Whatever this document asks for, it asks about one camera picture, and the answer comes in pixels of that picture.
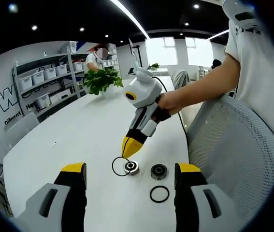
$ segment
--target mesh chair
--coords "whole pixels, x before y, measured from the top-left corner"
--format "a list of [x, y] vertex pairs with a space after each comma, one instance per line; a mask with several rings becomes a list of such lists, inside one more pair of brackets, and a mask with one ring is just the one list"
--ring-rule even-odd
[[33, 112], [17, 121], [6, 131], [9, 148], [11, 149], [14, 147], [22, 138], [25, 137], [25, 135], [38, 125], [39, 121]]
[[245, 226], [274, 185], [274, 135], [252, 110], [227, 95], [204, 102], [187, 134], [189, 162], [232, 198]]

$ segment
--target metal bearing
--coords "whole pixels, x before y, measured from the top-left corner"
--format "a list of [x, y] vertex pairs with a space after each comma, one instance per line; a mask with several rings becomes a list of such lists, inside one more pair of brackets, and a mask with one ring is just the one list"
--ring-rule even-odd
[[139, 172], [139, 165], [136, 161], [130, 161], [124, 164], [124, 172], [127, 175], [136, 175]]
[[162, 180], [167, 176], [167, 168], [163, 164], [155, 164], [151, 168], [151, 177], [154, 180]]

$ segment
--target hand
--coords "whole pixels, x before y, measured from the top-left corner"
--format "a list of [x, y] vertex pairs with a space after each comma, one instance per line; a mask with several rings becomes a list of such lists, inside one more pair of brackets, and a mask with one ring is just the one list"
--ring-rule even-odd
[[163, 93], [158, 102], [158, 106], [161, 109], [168, 109], [170, 115], [178, 113], [183, 108], [180, 105], [179, 94], [176, 90]]

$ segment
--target person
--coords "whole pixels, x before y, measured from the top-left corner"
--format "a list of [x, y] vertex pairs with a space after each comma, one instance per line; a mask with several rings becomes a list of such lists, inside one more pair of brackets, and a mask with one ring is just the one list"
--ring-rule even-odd
[[270, 35], [253, 17], [254, 8], [223, 0], [230, 19], [226, 58], [201, 80], [164, 93], [159, 101], [171, 115], [182, 108], [214, 99], [238, 86], [236, 99], [245, 103], [274, 134], [274, 46]]
[[99, 69], [103, 69], [103, 62], [101, 60], [101, 58], [103, 58], [106, 54], [107, 47], [105, 45], [100, 45], [94, 48], [95, 52], [92, 54], [89, 54], [86, 58], [86, 73], [89, 70], [93, 70], [95, 72], [98, 72]]
[[221, 65], [222, 65], [222, 62], [220, 62], [218, 59], [215, 59], [215, 60], [213, 60], [211, 68], [214, 69], [214, 68], [216, 68], [218, 66], [221, 66]]

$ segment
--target window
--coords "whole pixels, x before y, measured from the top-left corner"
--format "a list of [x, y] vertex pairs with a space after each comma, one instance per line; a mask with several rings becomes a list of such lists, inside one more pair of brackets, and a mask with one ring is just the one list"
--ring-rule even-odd
[[213, 62], [213, 49], [209, 40], [185, 38], [188, 64], [211, 67]]
[[145, 41], [149, 65], [177, 65], [175, 42], [173, 37], [154, 38]]

